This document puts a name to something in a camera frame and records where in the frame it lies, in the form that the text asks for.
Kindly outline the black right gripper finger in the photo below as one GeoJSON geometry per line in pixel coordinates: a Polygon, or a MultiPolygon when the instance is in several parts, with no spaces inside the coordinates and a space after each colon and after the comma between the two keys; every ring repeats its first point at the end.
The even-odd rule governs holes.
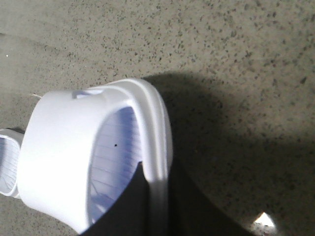
{"type": "Polygon", "coordinates": [[[139,163],[131,182],[112,205],[82,236],[167,236],[168,208],[153,199],[139,163]]]}

